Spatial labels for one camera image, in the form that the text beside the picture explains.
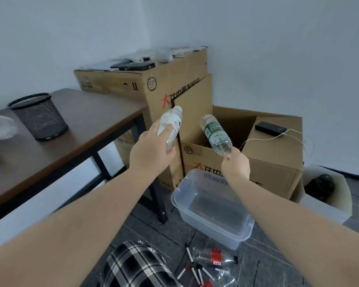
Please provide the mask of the person's right hand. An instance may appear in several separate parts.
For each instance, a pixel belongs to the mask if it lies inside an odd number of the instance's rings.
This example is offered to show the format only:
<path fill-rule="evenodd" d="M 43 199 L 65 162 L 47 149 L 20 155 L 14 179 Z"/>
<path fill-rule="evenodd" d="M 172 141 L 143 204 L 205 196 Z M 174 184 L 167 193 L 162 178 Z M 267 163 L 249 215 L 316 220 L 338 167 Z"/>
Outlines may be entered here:
<path fill-rule="evenodd" d="M 250 164 L 249 159 L 241 152 L 240 158 L 226 160 L 223 158 L 221 165 L 222 174 L 230 185 L 249 181 Z"/>

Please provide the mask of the clear bottle with green label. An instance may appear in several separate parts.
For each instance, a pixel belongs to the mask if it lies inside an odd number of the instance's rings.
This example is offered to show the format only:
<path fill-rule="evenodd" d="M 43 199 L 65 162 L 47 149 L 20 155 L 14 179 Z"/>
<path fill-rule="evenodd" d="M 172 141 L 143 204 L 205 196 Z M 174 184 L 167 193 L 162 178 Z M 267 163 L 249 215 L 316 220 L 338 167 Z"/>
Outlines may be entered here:
<path fill-rule="evenodd" d="M 217 119 L 213 115 L 207 114 L 201 118 L 200 127 L 211 148 L 221 157 L 227 156 L 233 147 L 232 140 Z"/>

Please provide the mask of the clear bottle with red-white label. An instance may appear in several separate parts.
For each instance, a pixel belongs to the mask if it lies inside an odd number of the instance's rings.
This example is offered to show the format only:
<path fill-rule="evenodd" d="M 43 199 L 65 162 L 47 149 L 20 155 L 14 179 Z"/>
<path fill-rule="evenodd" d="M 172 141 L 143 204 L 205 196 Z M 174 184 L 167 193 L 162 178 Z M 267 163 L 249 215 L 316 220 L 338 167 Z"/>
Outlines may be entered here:
<path fill-rule="evenodd" d="M 171 134 L 166 142 L 167 153 L 173 146 L 175 139 L 177 138 L 178 132 L 182 125 L 182 108 L 180 106 L 174 106 L 167 112 L 165 112 L 160 118 L 160 126 L 157 131 L 157 136 L 168 126 L 172 125 Z"/>

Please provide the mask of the person's right forearm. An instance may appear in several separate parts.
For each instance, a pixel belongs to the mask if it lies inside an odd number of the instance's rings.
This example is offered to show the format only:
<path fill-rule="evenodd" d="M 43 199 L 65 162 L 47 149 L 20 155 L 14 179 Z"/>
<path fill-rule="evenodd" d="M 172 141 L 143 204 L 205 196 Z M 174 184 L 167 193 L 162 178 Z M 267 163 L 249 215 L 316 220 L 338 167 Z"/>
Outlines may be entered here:
<path fill-rule="evenodd" d="M 314 287 L 359 287 L 359 233 L 259 187 L 227 175 L 244 207 Z"/>

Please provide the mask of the black power bank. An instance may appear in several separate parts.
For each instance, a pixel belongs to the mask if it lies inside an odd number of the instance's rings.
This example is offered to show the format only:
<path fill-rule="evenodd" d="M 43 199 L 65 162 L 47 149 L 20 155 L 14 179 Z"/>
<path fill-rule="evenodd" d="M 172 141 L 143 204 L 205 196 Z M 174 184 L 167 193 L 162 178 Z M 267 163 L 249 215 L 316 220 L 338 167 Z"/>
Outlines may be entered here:
<path fill-rule="evenodd" d="M 259 123 L 254 125 L 255 130 L 271 135 L 273 137 L 278 137 L 286 133 L 287 128 L 271 124 L 265 121 L 260 121 Z"/>

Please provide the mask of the clear plastic storage bin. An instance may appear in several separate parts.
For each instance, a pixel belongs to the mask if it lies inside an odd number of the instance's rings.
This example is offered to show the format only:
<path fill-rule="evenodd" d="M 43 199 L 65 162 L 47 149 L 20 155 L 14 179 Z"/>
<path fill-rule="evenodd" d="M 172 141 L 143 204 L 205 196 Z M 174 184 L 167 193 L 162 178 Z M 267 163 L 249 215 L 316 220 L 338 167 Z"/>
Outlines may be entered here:
<path fill-rule="evenodd" d="M 171 202 L 183 221 L 231 250 L 252 235 L 254 219 L 221 175 L 190 170 Z"/>

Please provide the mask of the flat black device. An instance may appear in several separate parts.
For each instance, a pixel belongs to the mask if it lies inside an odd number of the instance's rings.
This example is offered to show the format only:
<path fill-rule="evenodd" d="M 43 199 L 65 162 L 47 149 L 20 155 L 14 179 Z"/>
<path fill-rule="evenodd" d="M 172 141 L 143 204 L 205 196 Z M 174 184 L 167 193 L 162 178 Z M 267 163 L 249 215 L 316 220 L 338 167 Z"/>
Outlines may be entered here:
<path fill-rule="evenodd" d="M 141 62 L 141 63 L 127 63 L 123 65 L 118 65 L 119 71 L 146 71 L 152 68 L 155 68 L 154 62 Z"/>

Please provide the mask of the black bundled object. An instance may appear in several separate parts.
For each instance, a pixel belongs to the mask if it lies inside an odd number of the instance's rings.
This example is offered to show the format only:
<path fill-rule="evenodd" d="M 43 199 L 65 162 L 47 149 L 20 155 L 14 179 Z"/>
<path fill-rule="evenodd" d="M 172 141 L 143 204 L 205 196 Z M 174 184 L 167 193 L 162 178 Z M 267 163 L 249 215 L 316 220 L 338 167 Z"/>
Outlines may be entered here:
<path fill-rule="evenodd" d="M 331 175 L 321 174 L 305 185 L 304 190 L 309 196 L 326 203 L 335 191 L 334 179 Z"/>

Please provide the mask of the white crumpled item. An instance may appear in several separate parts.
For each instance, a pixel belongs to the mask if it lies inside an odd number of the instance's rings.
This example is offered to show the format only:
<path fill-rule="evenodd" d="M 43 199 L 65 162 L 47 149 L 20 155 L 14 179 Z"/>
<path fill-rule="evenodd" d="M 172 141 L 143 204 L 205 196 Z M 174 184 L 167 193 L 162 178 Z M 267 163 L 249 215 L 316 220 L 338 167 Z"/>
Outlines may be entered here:
<path fill-rule="evenodd" d="M 170 63 L 174 59 L 174 54 L 170 50 L 158 50 L 154 54 L 154 61 L 159 63 Z"/>

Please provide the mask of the small black device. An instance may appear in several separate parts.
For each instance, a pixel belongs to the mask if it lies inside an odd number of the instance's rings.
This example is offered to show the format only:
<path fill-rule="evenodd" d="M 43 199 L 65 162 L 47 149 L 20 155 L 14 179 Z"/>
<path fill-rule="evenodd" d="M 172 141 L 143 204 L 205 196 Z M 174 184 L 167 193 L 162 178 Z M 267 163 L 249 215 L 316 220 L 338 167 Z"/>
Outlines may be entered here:
<path fill-rule="evenodd" d="M 114 68 L 119 68 L 122 66 L 125 66 L 126 64 L 132 63 L 133 61 L 130 59 L 124 59 L 124 60 L 120 60 L 117 61 L 115 64 L 111 65 L 110 68 L 114 69 Z"/>

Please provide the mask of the crushed bottle with red label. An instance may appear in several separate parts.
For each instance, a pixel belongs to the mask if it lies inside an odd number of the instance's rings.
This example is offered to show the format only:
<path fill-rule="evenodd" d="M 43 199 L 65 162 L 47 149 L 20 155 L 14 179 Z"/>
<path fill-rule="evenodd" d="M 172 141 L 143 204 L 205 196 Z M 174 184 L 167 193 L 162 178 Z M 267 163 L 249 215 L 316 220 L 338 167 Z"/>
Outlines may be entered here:
<path fill-rule="evenodd" d="M 230 265 L 238 265 L 238 256 L 230 255 L 222 252 L 220 249 L 192 249 L 192 259 L 194 262 L 211 267 L 226 267 Z"/>

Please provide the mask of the group of white marker pens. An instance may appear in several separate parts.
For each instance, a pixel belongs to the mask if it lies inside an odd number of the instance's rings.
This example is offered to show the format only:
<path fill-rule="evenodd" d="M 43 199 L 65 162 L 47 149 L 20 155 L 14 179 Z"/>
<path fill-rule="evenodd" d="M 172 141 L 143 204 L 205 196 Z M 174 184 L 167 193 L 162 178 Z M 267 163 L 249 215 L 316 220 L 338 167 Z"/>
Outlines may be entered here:
<path fill-rule="evenodd" d="M 214 276 L 219 273 L 230 273 L 230 267 L 211 267 L 207 265 L 201 265 L 193 261 L 192 259 L 192 250 L 190 250 L 189 245 L 185 245 L 187 263 L 179 271 L 175 278 L 177 281 L 180 281 L 186 273 L 189 273 L 191 278 L 195 280 L 195 287 L 212 287 L 209 283 L 209 280 L 214 279 Z"/>

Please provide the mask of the white open box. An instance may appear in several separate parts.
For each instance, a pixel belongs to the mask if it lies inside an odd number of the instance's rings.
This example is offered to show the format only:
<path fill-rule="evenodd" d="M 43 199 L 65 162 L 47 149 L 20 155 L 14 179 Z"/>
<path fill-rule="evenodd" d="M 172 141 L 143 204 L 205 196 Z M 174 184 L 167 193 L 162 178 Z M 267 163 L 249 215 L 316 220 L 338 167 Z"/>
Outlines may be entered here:
<path fill-rule="evenodd" d="M 305 186 L 321 174 L 333 178 L 335 189 L 327 202 L 319 201 L 305 192 Z M 309 162 L 304 163 L 303 174 L 295 188 L 291 200 L 315 213 L 344 224 L 352 216 L 352 198 L 344 175 Z"/>

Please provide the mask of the black mesh waste basket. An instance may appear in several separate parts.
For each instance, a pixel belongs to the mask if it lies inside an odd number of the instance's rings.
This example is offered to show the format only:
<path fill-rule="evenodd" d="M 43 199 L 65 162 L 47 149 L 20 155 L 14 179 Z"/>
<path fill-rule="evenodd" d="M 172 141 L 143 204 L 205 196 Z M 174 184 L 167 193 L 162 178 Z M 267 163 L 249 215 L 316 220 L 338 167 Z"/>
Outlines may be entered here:
<path fill-rule="evenodd" d="M 47 92 L 32 94 L 8 104 L 37 141 L 47 141 L 66 133 L 69 129 Z"/>

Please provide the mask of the dark table with black frame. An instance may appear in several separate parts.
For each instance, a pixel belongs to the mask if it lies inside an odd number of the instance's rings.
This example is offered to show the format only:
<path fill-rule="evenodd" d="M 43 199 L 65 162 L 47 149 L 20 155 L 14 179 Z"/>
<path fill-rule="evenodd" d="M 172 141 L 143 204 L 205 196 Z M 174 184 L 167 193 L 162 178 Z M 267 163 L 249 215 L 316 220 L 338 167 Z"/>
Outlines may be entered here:
<path fill-rule="evenodd" d="M 119 176 L 126 168 L 110 176 L 98 152 L 128 130 L 135 140 L 145 130 L 148 103 L 139 95 L 66 88 L 53 92 L 52 102 L 68 125 L 61 136 L 38 142 L 20 123 L 13 138 L 0 140 L 0 220 L 89 158 L 100 174 L 59 208 Z"/>

